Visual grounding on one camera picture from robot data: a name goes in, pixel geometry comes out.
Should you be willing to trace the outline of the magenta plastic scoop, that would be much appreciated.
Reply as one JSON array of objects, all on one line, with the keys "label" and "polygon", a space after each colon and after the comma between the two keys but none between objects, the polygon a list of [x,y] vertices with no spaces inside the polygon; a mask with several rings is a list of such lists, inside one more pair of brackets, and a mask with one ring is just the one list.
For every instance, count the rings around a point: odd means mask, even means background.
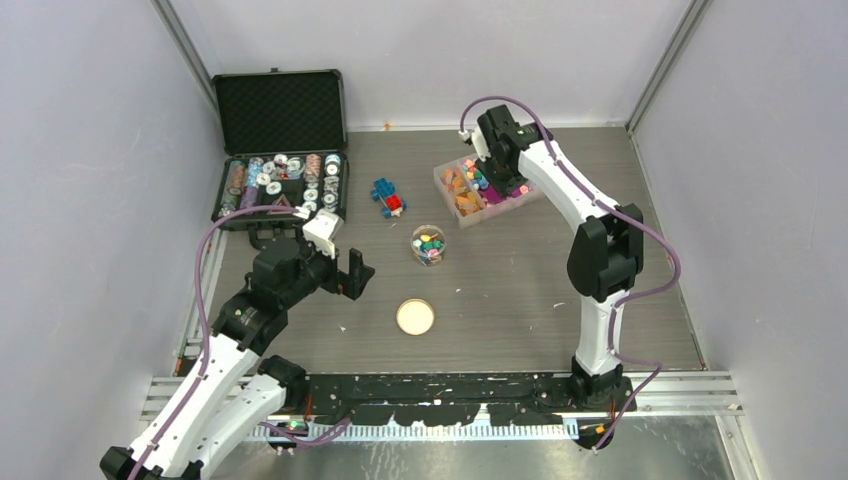
[{"label": "magenta plastic scoop", "polygon": [[478,193],[487,208],[493,208],[495,205],[502,204],[510,199],[509,196],[501,195],[492,185],[488,185],[486,188],[480,188]]}]

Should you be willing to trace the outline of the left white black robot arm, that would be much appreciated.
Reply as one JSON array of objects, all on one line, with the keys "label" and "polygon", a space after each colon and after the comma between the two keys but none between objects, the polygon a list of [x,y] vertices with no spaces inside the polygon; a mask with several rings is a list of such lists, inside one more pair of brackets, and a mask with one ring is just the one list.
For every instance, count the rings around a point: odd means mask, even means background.
[{"label": "left white black robot arm", "polygon": [[337,253],[284,239],[261,251],[244,286],[226,301],[202,353],[156,419],[128,447],[100,461],[108,479],[202,479],[269,415],[298,412],[309,396],[305,370],[266,351],[288,324],[288,313],[322,289],[358,299],[376,271],[349,251]]}]

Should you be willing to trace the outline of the clear plastic jar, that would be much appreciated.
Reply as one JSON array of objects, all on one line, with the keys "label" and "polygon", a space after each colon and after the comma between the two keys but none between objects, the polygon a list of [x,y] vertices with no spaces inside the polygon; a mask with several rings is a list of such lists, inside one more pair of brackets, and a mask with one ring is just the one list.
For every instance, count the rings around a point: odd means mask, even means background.
[{"label": "clear plastic jar", "polygon": [[446,236],[435,225],[421,225],[413,231],[410,247],[415,260],[422,266],[431,267],[443,260]]}]

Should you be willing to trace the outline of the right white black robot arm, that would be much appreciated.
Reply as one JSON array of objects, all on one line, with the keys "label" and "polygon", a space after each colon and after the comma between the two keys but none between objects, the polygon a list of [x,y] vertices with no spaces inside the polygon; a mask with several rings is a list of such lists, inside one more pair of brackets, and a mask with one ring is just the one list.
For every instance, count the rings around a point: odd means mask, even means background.
[{"label": "right white black robot arm", "polygon": [[539,123],[519,124],[505,105],[478,117],[469,142],[478,154],[478,167],[500,194],[531,182],[571,227],[566,270],[581,296],[581,318],[566,391],[584,410],[608,404],[623,385],[621,302],[644,267],[644,234],[631,224],[642,221],[641,210],[634,204],[620,206],[602,193],[547,129]]}]

